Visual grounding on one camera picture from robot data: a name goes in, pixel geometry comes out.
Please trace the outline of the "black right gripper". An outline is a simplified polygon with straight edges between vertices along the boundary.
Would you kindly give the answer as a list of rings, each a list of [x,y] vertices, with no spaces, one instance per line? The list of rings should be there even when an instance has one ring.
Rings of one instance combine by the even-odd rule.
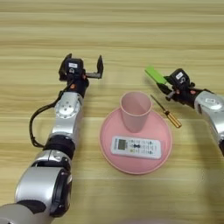
[[[170,84],[174,84],[171,76],[164,76],[166,81]],[[193,87],[181,88],[181,89],[169,89],[165,84],[158,83],[158,88],[166,95],[166,100],[174,100],[180,103],[193,103],[195,100],[195,89]]]

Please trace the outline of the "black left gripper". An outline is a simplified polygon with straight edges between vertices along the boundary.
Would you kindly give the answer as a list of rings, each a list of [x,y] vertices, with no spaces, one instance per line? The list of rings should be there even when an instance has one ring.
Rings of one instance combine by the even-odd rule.
[[[67,84],[77,88],[79,85],[83,84],[88,86],[88,78],[91,79],[101,79],[103,74],[103,60],[100,55],[97,61],[97,71],[87,72],[84,68],[84,62],[82,59],[71,59],[72,54],[69,53],[66,59],[61,63],[59,69],[59,80],[66,81]]]

